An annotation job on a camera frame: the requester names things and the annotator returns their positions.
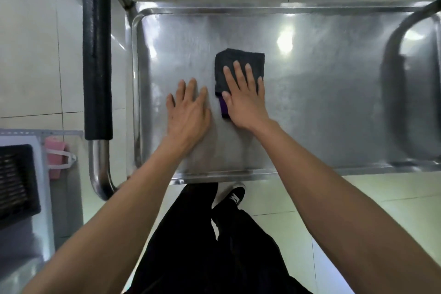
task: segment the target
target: black crate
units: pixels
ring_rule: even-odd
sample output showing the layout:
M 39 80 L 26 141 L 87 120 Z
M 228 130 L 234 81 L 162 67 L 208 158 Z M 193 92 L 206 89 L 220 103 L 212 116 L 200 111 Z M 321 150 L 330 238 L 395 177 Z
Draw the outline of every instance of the black crate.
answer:
M 0 229 L 40 211 L 32 146 L 0 147 Z

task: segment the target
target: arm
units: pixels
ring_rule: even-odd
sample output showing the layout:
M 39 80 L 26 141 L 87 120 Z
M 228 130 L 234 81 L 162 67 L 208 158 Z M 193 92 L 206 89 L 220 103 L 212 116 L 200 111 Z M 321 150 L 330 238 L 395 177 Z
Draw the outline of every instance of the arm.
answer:
M 265 109 L 249 65 L 248 85 L 235 63 L 231 95 L 223 93 L 233 122 L 250 130 L 273 161 L 306 227 L 356 293 L 439 293 L 441 268 L 372 199 L 300 146 Z
M 25 287 L 25 294 L 121 293 L 182 158 L 210 122 L 207 88 L 193 102 L 196 85 L 179 82 L 175 105 L 167 97 L 168 135 L 121 189 L 72 236 Z

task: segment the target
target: black pants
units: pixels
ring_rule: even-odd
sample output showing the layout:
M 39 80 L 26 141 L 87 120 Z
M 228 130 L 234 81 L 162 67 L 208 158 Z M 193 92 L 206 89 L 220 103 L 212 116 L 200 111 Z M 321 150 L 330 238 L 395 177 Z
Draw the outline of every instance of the black pants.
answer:
M 184 187 L 152 235 L 128 293 L 309 293 L 251 216 L 236 207 L 211 209 L 217 191 L 217 183 Z

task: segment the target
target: pink object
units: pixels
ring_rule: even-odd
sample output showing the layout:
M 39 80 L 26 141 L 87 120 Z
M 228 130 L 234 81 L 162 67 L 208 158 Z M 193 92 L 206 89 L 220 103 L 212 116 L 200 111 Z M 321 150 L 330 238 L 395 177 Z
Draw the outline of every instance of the pink object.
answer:
M 59 179 L 61 170 L 70 168 L 76 161 L 76 156 L 64 151 L 66 143 L 54 136 L 45 139 L 45 148 L 48 154 L 49 178 Z

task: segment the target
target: metal tray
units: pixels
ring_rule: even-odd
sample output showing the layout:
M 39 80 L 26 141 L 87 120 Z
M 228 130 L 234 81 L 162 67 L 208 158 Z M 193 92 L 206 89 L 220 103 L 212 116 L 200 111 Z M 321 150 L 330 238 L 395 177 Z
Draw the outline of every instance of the metal tray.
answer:
M 440 169 L 439 1 L 125 5 L 129 170 L 161 141 L 167 94 L 195 77 L 209 88 L 212 127 L 175 183 L 277 174 L 261 145 L 221 117 L 214 57 L 226 48 L 265 53 L 270 117 L 340 174 Z

